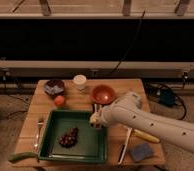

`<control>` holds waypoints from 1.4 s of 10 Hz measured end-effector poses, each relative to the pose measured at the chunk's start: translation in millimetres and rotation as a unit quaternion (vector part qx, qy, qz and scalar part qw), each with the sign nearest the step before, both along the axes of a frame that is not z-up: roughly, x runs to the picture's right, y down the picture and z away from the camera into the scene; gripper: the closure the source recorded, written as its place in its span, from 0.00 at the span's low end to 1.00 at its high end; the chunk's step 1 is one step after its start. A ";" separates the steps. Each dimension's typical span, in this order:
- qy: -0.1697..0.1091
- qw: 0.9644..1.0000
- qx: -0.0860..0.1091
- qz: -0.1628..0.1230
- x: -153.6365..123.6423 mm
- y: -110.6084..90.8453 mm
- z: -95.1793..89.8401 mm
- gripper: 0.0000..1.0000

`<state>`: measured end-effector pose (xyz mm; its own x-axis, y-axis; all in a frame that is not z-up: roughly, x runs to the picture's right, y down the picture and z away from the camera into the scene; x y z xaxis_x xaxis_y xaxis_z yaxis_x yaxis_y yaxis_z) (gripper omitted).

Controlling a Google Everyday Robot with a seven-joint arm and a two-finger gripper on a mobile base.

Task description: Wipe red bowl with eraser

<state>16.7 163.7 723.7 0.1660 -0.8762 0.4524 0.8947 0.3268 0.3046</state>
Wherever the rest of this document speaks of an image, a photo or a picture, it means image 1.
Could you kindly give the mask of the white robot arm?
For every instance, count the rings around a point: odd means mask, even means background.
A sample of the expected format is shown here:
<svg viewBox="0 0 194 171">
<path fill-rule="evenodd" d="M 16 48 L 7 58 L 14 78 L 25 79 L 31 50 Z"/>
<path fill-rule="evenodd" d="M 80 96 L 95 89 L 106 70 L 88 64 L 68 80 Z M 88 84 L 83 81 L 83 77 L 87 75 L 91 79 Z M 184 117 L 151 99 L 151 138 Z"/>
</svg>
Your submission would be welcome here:
<svg viewBox="0 0 194 171">
<path fill-rule="evenodd" d="M 141 109 L 141 97 L 132 91 L 94 112 L 92 126 L 126 125 L 156 136 L 194 154 L 194 124 L 146 112 Z"/>
</svg>

